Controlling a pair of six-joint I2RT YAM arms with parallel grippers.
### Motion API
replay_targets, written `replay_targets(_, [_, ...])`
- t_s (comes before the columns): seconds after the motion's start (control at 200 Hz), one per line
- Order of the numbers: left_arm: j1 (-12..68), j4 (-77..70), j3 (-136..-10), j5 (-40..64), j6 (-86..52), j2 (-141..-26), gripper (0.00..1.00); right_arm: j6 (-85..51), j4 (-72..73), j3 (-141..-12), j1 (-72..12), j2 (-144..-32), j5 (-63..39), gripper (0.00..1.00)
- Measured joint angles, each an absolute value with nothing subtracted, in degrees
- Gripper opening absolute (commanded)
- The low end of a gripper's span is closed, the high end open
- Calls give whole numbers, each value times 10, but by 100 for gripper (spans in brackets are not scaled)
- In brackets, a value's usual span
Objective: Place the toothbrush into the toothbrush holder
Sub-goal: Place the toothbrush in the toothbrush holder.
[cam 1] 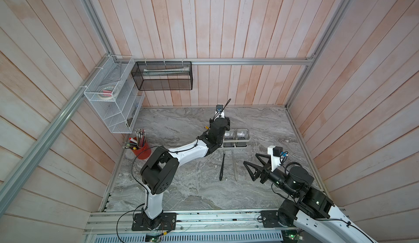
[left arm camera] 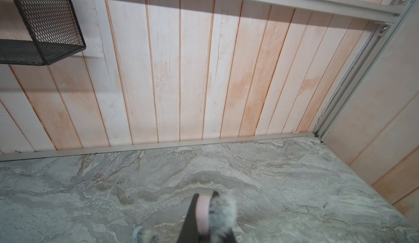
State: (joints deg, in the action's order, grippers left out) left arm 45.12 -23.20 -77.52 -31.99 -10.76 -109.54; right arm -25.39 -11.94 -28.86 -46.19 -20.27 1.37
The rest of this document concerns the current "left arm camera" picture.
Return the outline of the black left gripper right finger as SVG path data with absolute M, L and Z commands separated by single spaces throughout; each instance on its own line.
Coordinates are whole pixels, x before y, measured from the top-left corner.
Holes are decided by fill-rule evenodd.
M 237 200 L 230 195 L 213 192 L 211 198 L 211 242 L 234 240 L 232 232 L 237 221 Z

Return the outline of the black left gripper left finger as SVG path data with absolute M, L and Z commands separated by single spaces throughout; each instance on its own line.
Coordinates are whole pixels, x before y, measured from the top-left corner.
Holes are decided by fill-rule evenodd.
M 199 243 L 200 242 L 200 235 L 197 230 L 196 224 L 196 204 L 199 198 L 199 194 L 196 193 L 192 201 L 189 205 L 188 212 L 186 214 L 184 224 L 182 226 L 181 232 L 177 239 L 177 243 Z

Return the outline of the pink toothbrush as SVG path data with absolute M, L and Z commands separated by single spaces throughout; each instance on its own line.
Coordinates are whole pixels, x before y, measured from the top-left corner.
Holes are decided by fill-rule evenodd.
M 237 221 L 237 200 L 230 195 L 202 195 L 195 206 L 197 232 L 212 243 L 221 243 Z

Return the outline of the light blue toothbrush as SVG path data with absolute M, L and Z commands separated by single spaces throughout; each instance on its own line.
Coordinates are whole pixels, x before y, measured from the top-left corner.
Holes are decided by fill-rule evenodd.
M 160 243 L 159 235 L 151 230 L 138 226 L 132 233 L 133 243 Z

